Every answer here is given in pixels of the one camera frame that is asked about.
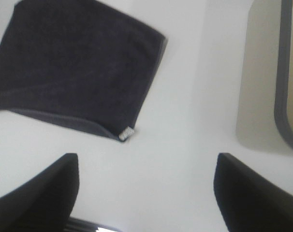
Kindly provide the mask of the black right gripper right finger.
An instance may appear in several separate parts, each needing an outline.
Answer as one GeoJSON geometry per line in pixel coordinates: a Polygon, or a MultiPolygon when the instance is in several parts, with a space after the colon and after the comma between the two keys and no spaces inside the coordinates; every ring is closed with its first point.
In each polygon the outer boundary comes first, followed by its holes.
{"type": "Polygon", "coordinates": [[[228,231],[293,232],[293,195],[233,155],[218,155],[213,188],[228,231]]]}

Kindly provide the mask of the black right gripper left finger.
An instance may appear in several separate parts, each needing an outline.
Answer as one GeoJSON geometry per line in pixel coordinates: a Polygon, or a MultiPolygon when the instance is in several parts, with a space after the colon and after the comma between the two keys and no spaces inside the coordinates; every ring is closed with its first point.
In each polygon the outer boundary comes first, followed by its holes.
{"type": "Polygon", "coordinates": [[[63,231],[79,190],[78,156],[65,154],[0,197],[0,232],[63,231]]]}

